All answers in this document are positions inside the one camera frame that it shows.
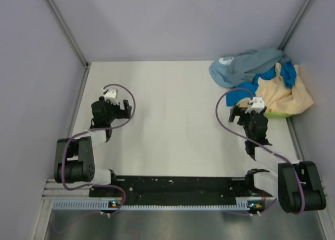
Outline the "light blue printed t-shirt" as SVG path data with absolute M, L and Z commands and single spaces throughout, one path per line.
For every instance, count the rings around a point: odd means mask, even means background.
M 233 84 L 228 77 L 228 65 L 234 57 L 223 57 L 212 62 L 209 73 L 212 79 L 223 88 L 232 88 Z

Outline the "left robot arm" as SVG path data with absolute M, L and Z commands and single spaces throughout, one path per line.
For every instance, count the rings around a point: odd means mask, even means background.
M 112 122 L 116 119 L 131 118 L 132 106 L 123 100 L 123 107 L 114 99 L 99 100 L 91 104 L 92 119 L 88 130 L 74 138 L 61 138 L 57 141 L 54 161 L 54 180 L 57 183 L 90 183 L 98 180 L 95 170 L 94 147 L 110 140 L 113 129 Z

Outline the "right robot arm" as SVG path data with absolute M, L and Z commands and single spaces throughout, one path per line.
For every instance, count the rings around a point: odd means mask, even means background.
M 265 110 L 247 112 L 246 108 L 234 106 L 230 110 L 228 122 L 237 117 L 237 124 L 245 132 L 245 150 L 255 161 L 269 166 L 277 177 L 277 195 L 286 213 L 316 211 L 326 208 L 326 197 L 316 165 L 312 161 L 290 163 L 277 157 L 266 137 L 268 119 Z

